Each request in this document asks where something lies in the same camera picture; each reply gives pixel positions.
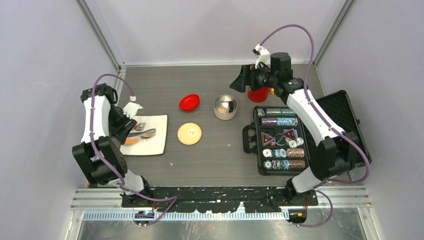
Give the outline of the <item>orange food piece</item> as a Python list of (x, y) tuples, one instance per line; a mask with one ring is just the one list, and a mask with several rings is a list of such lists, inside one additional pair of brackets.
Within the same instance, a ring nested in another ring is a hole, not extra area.
[(127, 138), (124, 142), (124, 145), (128, 146), (128, 145), (134, 145), (137, 144), (139, 142), (139, 140), (137, 138)]

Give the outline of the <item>black white sushi piece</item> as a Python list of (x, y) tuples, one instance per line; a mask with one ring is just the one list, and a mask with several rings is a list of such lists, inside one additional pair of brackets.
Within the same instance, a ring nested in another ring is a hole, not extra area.
[(233, 111), (234, 111), (234, 101), (228, 101), (228, 102), (221, 102), (220, 103), (220, 105), (219, 105), (220, 107), (226, 107), (226, 108), (228, 108), (229, 109), (229, 113), (228, 114), (230, 114), (230, 113), (232, 113)]

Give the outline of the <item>red tall cup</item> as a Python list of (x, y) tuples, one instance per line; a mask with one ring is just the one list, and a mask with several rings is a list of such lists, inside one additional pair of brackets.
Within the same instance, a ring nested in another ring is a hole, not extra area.
[(247, 96), (254, 103), (263, 103), (267, 100), (269, 94), (270, 94), (269, 87), (261, 87), (258, 90), (252, 90), (252, 88), (250, 87), (248, 89)]

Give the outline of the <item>metal tongs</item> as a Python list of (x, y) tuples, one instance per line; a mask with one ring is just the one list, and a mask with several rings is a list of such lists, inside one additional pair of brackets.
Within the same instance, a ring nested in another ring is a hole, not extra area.
[(137, 123), (129, 132), (129, 134), (127, 135), (127, 138), (136, 138), (139, 137), (140, 135), (143, 133), (155, 133), (156, 134), (156, 129), (155, 128), (150, 128), (150, 129), (145, 129), (145, 122), (142, 123)]

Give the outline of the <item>beige bun food piece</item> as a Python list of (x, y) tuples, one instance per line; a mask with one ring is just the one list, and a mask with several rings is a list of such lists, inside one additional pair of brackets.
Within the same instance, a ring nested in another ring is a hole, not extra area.
[(215, 110), (222, 115), (227, 115), (229, 113), (229, 109), (224, 106), (218, 106)]

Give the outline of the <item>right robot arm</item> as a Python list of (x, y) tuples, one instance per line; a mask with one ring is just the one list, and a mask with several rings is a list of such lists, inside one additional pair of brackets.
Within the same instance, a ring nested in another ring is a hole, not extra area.
[(274, 89), (274, 94), (293, 110), (311, 134), (316, 149), (309, 166), (287, 182), (285, 198), (291, 205), (299, 205), (307, 191), (333, 180), (356, 167), (358, 157), (369, 165), (366, 153), (359, 146), (359, 136), (347, 132), (324, 112), (308, 90), (305, 79), (295, 78), (291, 58), (286, 52), (270, 56), (270, 66), (259, 62), (241, 67), (230, 88), (240, 93), (250, 87), (256, 91), (262, 87)]

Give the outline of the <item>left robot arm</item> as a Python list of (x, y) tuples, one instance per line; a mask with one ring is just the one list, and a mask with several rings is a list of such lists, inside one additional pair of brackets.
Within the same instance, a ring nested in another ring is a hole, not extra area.
[(117, 91), (102, 83), (86, 89), (80, 97), (85, 108), (85, 127), (81, 143), (72, 147), (72, 155), (92, 185), (124, 188), (141, 207), (153, 202), (148, 182), (128, 169), (120, 151), (128, 134), (137, 124), (133, 116), (117, 107)]

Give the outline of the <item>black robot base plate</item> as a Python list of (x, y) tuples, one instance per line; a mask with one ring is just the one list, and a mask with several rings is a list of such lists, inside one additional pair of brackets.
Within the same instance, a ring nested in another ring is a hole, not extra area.
[(281, 207), (303, 208), (317, 206), (315, 192), (302, 193), (292, 199), (285, 189), (277, 186), (211, 186), (211, 187), (153, 187), (150, 199), (122, 193), (124, 208), (153, 208), (162, 213), (234, 213), (243, 206), (246, 213), (274, 213)]

